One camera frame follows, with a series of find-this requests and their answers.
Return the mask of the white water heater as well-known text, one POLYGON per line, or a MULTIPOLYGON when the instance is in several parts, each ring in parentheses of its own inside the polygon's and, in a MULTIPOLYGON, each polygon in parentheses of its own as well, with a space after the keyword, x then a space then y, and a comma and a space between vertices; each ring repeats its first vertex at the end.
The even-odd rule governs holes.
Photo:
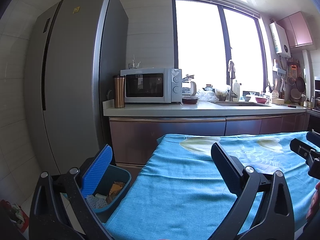
POLYGON ((276 53, 284 58, 290 58, 290 46, 287 40, 287 35, 285 29, 278 25, 276 22, 272 22, 269 24, 271 29, 271 34, 273 37, 274 47, 276 53))

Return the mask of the white microwave oven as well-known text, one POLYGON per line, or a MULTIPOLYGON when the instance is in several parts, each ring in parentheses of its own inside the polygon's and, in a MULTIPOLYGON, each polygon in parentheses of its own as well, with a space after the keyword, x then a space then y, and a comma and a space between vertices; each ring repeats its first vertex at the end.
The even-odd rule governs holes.
POLYGON ((182 71, 176 68, 124 69, 126 103, 182 101, 182 71))

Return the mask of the kitchen faucet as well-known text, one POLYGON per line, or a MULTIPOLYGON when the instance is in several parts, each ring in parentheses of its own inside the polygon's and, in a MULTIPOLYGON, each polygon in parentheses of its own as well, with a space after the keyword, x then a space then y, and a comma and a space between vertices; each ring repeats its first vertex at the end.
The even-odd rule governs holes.
POLYGON ((228 72, 229 72, 229 93, 228 93, 228 101, 232 101, 234 98, 233 95, 233 80, 235 79, 235 64, 232 60, 228 61, 228 72))

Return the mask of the clear plastic bag on counter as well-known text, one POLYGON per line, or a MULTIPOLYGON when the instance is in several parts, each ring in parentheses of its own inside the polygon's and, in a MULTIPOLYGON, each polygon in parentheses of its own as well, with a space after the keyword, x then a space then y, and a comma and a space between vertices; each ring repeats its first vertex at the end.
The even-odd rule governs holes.
POLYGON ((206 91, 206 90, 199 90, 197 92, 197 97, 199 101, 205 101, 205 102, 219 102, 219 99, 215 95, 213 91, 206 91))

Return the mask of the dark red food container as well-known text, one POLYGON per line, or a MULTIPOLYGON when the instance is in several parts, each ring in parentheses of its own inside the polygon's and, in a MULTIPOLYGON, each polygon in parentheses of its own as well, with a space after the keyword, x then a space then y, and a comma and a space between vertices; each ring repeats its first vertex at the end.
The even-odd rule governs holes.
POLYGON ((182 103, 184 105, 195 105, 198 102, 197 96, 183 96, 182 97, 182 103))

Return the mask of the red bowl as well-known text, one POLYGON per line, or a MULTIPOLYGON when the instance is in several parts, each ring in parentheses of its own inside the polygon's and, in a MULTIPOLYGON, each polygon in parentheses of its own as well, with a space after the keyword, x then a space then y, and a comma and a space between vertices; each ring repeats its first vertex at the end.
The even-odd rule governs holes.
POLYGON ((255 98, 257 103, 265 104, 267 102, 267 98, 262 98, 262 97, 256 97, 255 98))

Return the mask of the teal trash bin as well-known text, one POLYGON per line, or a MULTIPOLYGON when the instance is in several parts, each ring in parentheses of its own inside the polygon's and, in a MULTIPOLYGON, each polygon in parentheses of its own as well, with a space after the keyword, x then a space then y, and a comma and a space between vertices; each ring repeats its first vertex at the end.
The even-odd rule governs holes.
POLYGON ((129 171, 109 165, 96 189, 92 193, 84 193, 84 198, 95 214, 110 216, 126 196, 130 181, 129 171))

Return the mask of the hanging frying pan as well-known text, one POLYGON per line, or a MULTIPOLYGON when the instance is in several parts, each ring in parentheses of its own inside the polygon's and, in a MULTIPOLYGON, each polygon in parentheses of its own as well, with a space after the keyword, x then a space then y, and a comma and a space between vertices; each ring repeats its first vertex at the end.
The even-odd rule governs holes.
POLYGON ((296 86, 300 93, 305 93, 306 85, 304 79, 301 76, 297 77, 296 86))

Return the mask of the glass electric kettle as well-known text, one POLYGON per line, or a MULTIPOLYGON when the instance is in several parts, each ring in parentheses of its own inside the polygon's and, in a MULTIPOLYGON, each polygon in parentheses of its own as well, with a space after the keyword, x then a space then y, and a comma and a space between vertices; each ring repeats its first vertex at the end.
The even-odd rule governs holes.
POLYGON ((194 75, 186 75, 182 79, 182 95, 195 96, 197 92, 196 83, 193 81, 194 75))

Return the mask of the pink wall cabinet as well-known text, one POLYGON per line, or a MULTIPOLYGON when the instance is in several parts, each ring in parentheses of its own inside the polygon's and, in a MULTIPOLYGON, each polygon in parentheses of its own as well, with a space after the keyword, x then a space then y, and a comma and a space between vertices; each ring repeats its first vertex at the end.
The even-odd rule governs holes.
POLYGON ((277 24, 285 29, 290 48, 313 45, 308 24, 301 11, 277 21, 277 24))

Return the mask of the white foam fruit net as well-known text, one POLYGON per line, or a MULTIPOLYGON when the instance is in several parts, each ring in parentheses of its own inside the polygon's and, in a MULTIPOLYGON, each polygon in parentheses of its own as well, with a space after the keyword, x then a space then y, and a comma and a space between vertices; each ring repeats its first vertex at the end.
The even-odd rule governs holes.
POLYGON ((108 206, 108 203, 105 199, 96 197, 94 195, 88 195, 86 197, 86 201, 92 209, 102 209, 108 206))

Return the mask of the copper thermos tumbler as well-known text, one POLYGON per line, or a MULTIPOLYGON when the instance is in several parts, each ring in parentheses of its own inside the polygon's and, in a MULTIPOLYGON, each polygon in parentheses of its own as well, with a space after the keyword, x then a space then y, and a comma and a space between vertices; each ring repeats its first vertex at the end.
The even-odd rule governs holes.
POLYGON ((116 75, 114 80, 114 107, 125 107, 125 76, 116 75))

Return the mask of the blue floral tablecloth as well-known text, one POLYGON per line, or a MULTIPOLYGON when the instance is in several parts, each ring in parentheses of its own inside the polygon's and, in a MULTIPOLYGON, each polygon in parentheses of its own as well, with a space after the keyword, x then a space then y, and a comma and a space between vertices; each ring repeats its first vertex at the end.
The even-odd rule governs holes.
POLYGON ((308 175, 304 159, 290 150, 292 139, 306 141, 306 133, 167 134, 104 226, 115 239, 207 239, 236 200, 211 158, 217 142, 244 166, 284 173, 299 229, 306 223, 317 180, 308 175))

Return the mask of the gold snack wrapper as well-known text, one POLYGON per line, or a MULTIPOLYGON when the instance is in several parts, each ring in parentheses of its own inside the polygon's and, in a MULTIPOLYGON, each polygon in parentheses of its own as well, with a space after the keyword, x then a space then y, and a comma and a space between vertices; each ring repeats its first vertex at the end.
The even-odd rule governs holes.
POLYGON ((122 189, 124 188, 125 183, 121 182, 121 181, 115 181, 109 191, 108 196, 109 197, 116 197, 118 194, 120 194, 120 192, 122 191, 122 189))

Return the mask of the large kitchen window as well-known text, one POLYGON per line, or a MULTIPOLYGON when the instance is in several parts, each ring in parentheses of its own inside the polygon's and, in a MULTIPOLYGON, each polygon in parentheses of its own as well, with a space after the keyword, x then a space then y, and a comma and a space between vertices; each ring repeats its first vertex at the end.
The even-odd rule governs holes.
POLYGON ((266 90, 267 39, 258 15, 211 0, 172 0, 172 23, 174 66, 193 74, 199 87, 229 85, 233 61, 244 91, 266 90))

